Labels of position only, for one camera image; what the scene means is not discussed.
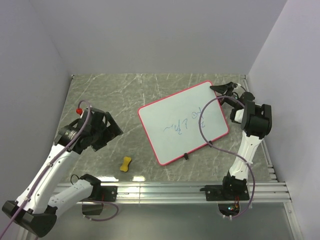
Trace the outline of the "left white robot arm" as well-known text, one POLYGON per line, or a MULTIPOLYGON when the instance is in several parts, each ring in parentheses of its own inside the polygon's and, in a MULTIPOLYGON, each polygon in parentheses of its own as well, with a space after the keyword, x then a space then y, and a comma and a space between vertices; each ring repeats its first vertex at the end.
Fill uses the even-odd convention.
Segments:
POLYGON ((123 134, 109 112, 96 108, 78 108, 76 112, 80 117, 58 131, 46 161, 30 185, 16 200, 8 200, 2 207, 11 222, 38 238, 46 236, 58 217, 76 203, 85 200, 104 205, 114 203, 117 198, 117 186, 102 186, 101 180, 90 174, 53 194, 84 150, 91 147, 96 152, 123 134))

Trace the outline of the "yellow bone-shaped eraser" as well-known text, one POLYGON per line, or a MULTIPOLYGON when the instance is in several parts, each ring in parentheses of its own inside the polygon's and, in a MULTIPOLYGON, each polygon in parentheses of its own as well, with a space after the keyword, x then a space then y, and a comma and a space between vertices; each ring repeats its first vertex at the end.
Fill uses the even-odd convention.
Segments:
POLYGON ((128 172, 128 170, 129 170, 129 165, 130 165, 130 163, 131 163, 131 161, 132 161, 132 158, 131 157, 128 157, 128 156, 125 156, 124 158, 123 158, 123 162, 122 162, 122 165, 120 166, 120 171, 121 172, 128 172))

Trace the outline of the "pink framed whiteboard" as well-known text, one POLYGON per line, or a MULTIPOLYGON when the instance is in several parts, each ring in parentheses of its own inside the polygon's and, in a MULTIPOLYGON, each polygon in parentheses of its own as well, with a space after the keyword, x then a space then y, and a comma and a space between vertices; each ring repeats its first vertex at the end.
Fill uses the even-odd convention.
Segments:
POLYGON ((137 111, 161 166, 229 133, 212 82, 204 81, 140 107, 137 111))

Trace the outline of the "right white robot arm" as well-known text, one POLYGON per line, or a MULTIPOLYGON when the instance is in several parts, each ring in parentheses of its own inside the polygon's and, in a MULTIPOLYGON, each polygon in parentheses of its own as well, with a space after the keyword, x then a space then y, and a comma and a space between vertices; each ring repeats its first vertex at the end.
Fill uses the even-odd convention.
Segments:
POLYGON ((222 96, 218 100, 221 105, 226 103, 233 108, 230 120, 240 124, 242 130, 237 156, 227 175, 223 177, 220 188, 220 193, 226 200, 237 197, 249 199, 247 180, 250 166, 258 146, 272 128, 272 107, 268 104, 256 104, 255 96, 249 91, 244 91, 239 96, 235 90, 241 87, 234 82, 210 86, 211 90, 222 96))

